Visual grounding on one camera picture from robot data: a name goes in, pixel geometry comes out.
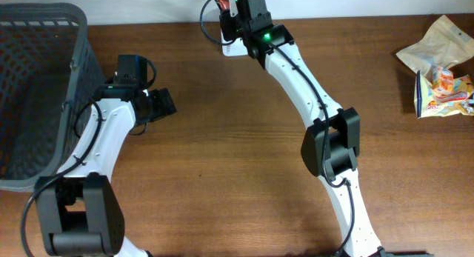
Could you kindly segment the black red snack packet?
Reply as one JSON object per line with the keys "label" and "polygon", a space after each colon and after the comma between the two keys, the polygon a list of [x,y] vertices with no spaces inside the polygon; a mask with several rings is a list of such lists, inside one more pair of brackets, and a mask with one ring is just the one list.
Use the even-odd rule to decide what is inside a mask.
{"label": "black red snack packet", "polygon": [[215,0],[220,11],[230,10],[229,0]]}

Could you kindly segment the beige kraft paper pouch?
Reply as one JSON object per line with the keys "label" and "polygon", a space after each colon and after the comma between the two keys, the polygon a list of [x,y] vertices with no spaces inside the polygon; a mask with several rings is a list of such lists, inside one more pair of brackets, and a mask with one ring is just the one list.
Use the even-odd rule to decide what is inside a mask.
{"label": "beige kraft paper pouch", "polygon": [[473,37],[443,15],[419,42],[398,51],[396,56],[414,73],[427,76],[434,67],[450,69],[471,59]]}

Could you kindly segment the yellow snack chip bag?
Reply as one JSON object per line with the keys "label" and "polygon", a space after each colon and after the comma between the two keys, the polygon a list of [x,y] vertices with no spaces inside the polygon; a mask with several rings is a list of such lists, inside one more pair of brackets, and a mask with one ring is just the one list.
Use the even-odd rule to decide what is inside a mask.
{"label": "yellow snack chip bag", "polygon": [[415,77],[414,105],[418,119],[456,114],[473,116],[473,82],[468,75],[456,78],[454,92],[439,96],[419,70]]}

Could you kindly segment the small orange juice carton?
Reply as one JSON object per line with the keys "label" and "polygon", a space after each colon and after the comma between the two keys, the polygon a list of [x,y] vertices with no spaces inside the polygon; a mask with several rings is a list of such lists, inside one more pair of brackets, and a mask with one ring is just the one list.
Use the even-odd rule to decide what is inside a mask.
{"label": "small orange juice carton", "polygon": [[444,67],[434,68],[432,89],[437,97],[451,95],[454,92],[453,73]]}

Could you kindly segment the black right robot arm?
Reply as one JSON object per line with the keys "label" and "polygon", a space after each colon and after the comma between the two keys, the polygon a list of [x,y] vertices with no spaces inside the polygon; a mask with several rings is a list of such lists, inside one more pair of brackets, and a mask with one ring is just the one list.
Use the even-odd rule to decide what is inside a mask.
{"label": "black right robot arm", "polygon": [[221,34],[241,41],[284,89],[305,126],[301,157],[318,178],[333,206],[341,231],[336,256],[380,256],[382,246],[367,214],[358,182],[360,116],[324,91],[304,63],[283,24],[275,24],[265,0],[214,0]]}

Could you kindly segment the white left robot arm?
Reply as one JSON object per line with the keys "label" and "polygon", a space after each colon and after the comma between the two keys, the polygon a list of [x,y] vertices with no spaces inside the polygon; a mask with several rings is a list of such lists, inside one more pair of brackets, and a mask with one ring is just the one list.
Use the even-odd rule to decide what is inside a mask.
{"label": "white left robot arm", "polygon": [[151,60],[120,55],[114,77],[84,105],[87,126],[54,176],[38,179],[24,211],[35,206],[50,256],[150,256],[125,235],[125,220],[111,178],[127,136],[176,112],[168,89],[152,88]]}

